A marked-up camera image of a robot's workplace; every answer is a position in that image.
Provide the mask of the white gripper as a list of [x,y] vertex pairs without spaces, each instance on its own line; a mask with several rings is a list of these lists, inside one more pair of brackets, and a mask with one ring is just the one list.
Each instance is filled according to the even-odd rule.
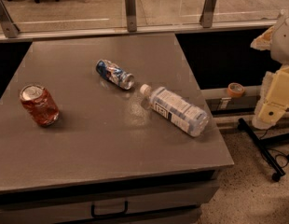
[[[255,38],[250,47],[270,50],[271,58],[289,64],[289,8],[283,9],[276,24]],[[267,130],[282,118],[289,108],[289,65],[263,77],[260,99],[255,107],[252,124],[256,129]]]

